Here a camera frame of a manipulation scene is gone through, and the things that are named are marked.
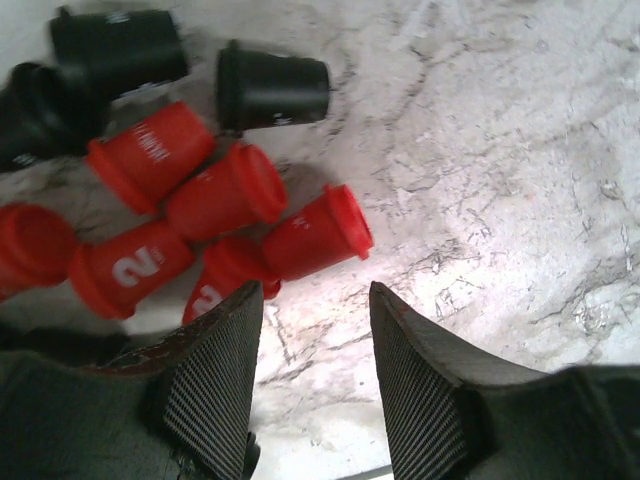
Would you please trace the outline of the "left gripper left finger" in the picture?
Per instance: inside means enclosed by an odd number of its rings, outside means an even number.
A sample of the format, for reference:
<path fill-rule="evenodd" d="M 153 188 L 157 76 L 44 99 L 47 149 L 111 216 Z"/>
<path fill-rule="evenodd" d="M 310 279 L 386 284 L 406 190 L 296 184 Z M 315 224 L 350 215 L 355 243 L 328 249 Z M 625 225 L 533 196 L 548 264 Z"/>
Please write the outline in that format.
<path fill-rule="evenodd" d="M 263 320 L 251 281 L 158 342 L 104 366 L 1 350 L 5 479 L 248 479 Z"/>

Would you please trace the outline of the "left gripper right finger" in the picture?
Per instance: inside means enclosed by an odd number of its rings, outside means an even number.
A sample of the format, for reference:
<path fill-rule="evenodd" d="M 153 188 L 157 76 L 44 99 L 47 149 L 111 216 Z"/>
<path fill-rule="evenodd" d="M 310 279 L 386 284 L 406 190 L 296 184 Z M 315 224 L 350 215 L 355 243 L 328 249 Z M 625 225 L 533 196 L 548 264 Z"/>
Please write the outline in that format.
<path fill-rule="evenodd" d="M 370 325 L 398 479 L 635 479 L 639 369 L 543 373 L 421 316 L 382 283 Z"/>

